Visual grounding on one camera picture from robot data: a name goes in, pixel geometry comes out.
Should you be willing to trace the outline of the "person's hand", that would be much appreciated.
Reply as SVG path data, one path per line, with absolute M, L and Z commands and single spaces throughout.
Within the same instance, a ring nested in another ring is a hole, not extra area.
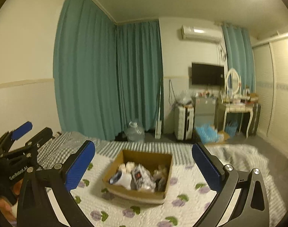
M 15 196 L 20 195 L 22 182 L 23 180 L 21 179 L 13 186 L 12 192 Z M 4 198 L 1 197 L 0 197 L 0 211 L 11 224 L 14 224 L 16 222 L 16 217 L 13 215 L 11 205 Z

